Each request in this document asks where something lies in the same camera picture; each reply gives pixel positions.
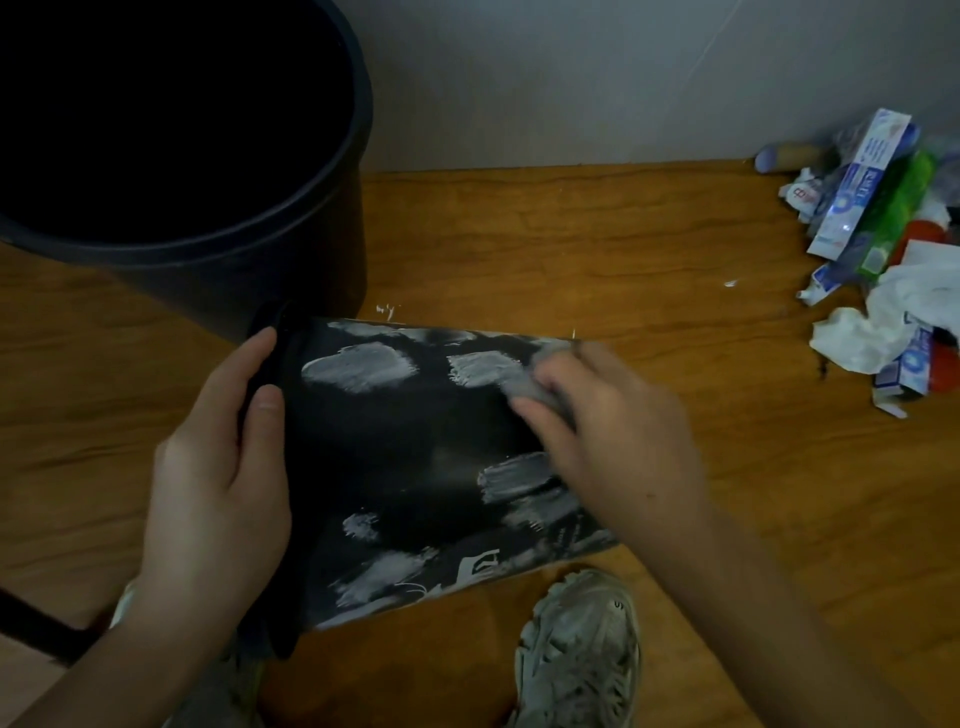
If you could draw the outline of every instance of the black cylinder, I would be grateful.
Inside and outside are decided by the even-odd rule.
[[[353,316],[372,92],[328,0],[0,3],[0,238],[240,341]]]

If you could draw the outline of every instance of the green packaging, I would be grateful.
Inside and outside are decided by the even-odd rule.
[[[859,264],[855,273],[875,281],[887,268],[907,224],[913,219],[933,180],[937,161],[921,150],[894,161],[880,182],[851,240]]]

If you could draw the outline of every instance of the red object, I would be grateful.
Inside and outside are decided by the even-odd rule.
[[[897,247],[887,265],[900,265],[903,261],[903,254],[906,253],[906,244],[911,240],[925,240],[928,243],[946,243],[947,231],[936,223],[929,220],[911,220],[906,228],[903,229],[903,235],[897,241]]]
[[[956,349],[933,342],[933,352],[930,355],[929,391],[952,392],[960,387],[960,354]]]

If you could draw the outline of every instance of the person's left hand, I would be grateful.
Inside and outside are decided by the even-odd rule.
[[[212,657],[267,586],[290,538],[283,395],[250,378],[276,344],[265,328],[209,376],[156,449],[143,565],[124,622],[194,640]]]

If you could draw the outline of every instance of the container rim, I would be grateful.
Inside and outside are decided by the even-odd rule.
[[[309,1],[325,14],[347,52],[353,81],[353,111],[344,138],[334,154],[292,195],[221,230],[150,243],[71,240],[28,228],[0,212],[0,242],[61,262],[94,267],[176,265],[246,248],[257,239],[270,236],[273,228],[285,227],[288,217],[301,217],[307,209],[315,207],[338,186],[342,177],[336,174],[338,170],[359,164],[370,138],[373,93],[360,43],[347,18],[332,0]]]

